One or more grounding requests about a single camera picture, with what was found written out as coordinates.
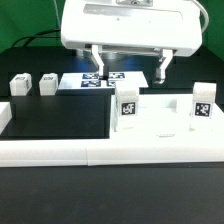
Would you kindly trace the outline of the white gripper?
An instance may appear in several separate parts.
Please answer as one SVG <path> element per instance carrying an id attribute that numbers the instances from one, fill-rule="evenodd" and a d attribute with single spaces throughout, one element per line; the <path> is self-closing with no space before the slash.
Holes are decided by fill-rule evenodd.
<path id="1" fill-rule="evenodd" d="M 101 47 L 106 51 L 161 50 L 155 83 L 163 84 L 176 56 L 190 56 L 202 44 L 199 9 L 188 0 L 66 0 L 61 41 L 68 49 L 91 48 L 104 76 Z"/>

